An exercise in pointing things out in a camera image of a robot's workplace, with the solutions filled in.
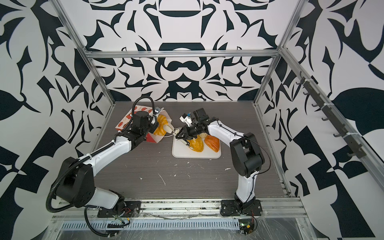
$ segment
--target gray wood tabletop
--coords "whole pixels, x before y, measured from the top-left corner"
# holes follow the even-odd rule
[[[116,133],[115,126],[132,107],[132,102],[116,102],[111,118],[101,136],[99,147],[107,144]],[[139,105],[150,106],[149,102]],[[182,127],[183,113],[204,108],[210,117],[219,118],[228,127],[243,133],[251,132],[268,151],[266,142],[250,101],[241,102],[156,102],[172,119],[174,127]],[[95,185],[111,189],[127,198],[224,198],[233,197],[238,174],[232,165],[230,148],[222,145],[218,159],[187,159],[172,156],[172,137],[159,143],[143,142],[103,168],[95,177]],[[266,154],[262,171],[270,164]],[[284,196],[279,177],[271,169],[257,176],[257,197]]]

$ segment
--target croissant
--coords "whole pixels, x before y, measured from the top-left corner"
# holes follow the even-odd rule
[[[164,130],[163,126],[168,125],[167,118],[164,115],[159,115],[157,117],[157,121],[159,122],[159,126],[156,128],[156,131],[153,133],[158,136],[164,136],[167,132]]]
[[[204,149],[203,140],[200,136],[194,138],[192,140],[187,140],[189,142],[189,148],[191,148],[195,152],[202,152]]]
[[[207,144],[208,147],[210,147],[210,149],[212,149],[214,152],[218,152],[218,151],[219,151],[219,149],[220,149],[220,140],[219,140],[217,137],[208,135],[208,136],[205,138],[204,142],[205,142],[205,144]]]

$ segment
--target paper debris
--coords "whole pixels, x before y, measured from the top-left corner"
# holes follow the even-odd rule
[[[159,174],[159,176],[160,176],[160,174]],[[160,176],[161,177],[161,176]],[[163,183],[164,183],[164,186],[166,185],[166,183],[165,183],[165,181],[164,181],[164,179],[161,177],[161,180],[163,180]]]

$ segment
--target abstract black and white pattern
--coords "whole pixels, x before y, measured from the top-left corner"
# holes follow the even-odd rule
[[[298,0],[63,0],[93,51],[276,49]]]
[[[0,76],[1,239],[32,239],[62,161],[91,150],[110,104],[47,0],[0,2]]]
[[[384,1],[310,0],[287,47],[384,159]]]
[[[98,71],[116,101],[253,100],[272,57],[108,58]]]
[[[281,59],[259,107],[279,164],[319,239],[382,239],[384,192]]]

